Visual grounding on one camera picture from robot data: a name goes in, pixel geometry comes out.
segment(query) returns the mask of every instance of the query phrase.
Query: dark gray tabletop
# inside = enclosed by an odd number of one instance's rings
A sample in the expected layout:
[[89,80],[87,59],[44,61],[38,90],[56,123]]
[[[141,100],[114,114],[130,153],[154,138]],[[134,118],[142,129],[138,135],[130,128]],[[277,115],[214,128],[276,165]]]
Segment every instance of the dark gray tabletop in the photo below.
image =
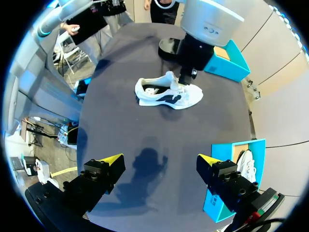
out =
[[204,97],[195,106],[173,110],[142,107],[134,86],[180,67],[158,56],[162,38],[183,38],[181,28],[130,24],[106,47],[88,87],[79,124],[78,170],[90,159],[124,153],[126,171],[89,219],[119,232],[212,232],[203,212],[206,185],[196,172],[199,153],[211,144],[250,139],[248,109],[241,84],[199,72],[194,84]]

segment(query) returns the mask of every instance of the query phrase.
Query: teal box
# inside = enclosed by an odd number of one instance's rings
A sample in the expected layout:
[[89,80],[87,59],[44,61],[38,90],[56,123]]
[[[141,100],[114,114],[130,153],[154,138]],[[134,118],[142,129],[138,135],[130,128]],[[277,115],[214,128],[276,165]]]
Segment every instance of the teal box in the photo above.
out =
[[[243,144],[248,144],[249,149],[252,151],[253,159],[255,160],[254,166],[256,168],[255,178],[256,181],[259,183],[258,188],[260,188],[263,177],[265,152],[266,152],[265,139],[250,140],[230,144],[213,144],[211,146],[211,157],[222,161],[233,160],[234,146]],[[209,190],[207,190],[206,193],[206,199],[203,210],[215,222],[222,221],[235,214],[229,211],[227,206],[223,203],[223,201],[218,195],[212,195]]]
[[204,71],[240,82],[250,74],[249,66],[233,40],[230,40],[223,49],[226,50],[230,60],[219,57],[214,52]]

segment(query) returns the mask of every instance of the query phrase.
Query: shoelace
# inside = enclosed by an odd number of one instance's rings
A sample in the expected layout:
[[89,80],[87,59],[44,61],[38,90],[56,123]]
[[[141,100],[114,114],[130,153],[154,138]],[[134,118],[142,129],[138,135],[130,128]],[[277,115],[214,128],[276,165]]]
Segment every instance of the shoelace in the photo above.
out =
[[178,95],[181,95],[182,102],[186,103],[187,101],[189,101],[189,93],[186,91],[186,88],[184,86],[179,86],[179,89],[173,95],[173,99],[177,97]]
[[253,179],[253,176],[255,177],[256,174],[256,168],[254,167],[254,160],[251,160],[247,163],[247,173],[248,173],[248,177],[250,179]]

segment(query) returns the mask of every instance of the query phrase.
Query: person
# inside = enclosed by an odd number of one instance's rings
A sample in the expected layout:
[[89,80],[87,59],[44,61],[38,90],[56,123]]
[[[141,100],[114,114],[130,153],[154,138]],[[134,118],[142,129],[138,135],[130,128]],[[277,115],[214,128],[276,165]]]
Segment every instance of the person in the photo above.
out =
[[75,45],[85,52],[95,65],[98,64],[105,45],[112,38],[98,4],[91,5],[67,22],[61,23],[60,27],[71,35]]
[[102,15],[111,29],[112,36],[124,26],[133,22],[126,11],[124,0],[107,0],[101,3]]
[[[169,6],[171,2],[171,0],[158,0],[158,3],[163,7]],[[150,9],[151,21],[153,23],[175,24],[178,7],[179,2],[176,2],[171,8],[166,10],[158,7],[155,0],[145,0],[144,2],[144,9],[146,11]]]

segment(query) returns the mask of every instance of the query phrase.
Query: sneaker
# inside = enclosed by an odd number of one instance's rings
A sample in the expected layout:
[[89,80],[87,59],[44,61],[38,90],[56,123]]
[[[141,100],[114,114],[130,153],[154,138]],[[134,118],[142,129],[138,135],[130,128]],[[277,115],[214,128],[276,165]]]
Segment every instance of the sneaker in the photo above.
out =
[[254,167],[254,159],[252,152],[246,150],[237,162],[237,171],[241,172],[241,175],[245,177],[250,182],[255,182],[256,168]]
[[168,105],[181,110],[197,104],[203,98],[202,90],[195,85],[184,86],[171,71],[153,79],[141,78],[135,85],[139,105]]

